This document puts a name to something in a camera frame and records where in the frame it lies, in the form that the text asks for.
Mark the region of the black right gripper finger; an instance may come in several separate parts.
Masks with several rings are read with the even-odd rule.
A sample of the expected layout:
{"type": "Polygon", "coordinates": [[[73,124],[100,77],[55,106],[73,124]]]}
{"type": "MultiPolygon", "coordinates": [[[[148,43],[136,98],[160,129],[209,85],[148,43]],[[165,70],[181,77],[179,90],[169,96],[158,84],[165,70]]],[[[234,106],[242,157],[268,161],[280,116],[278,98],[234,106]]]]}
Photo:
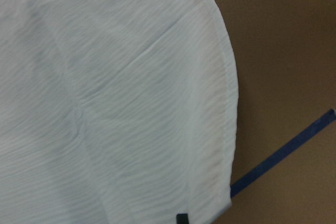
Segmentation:
{"type": "Polygon", "coordinates": [[[176,223],[177,224],[188,224],[188,214],[177,214],[176,223]]]}

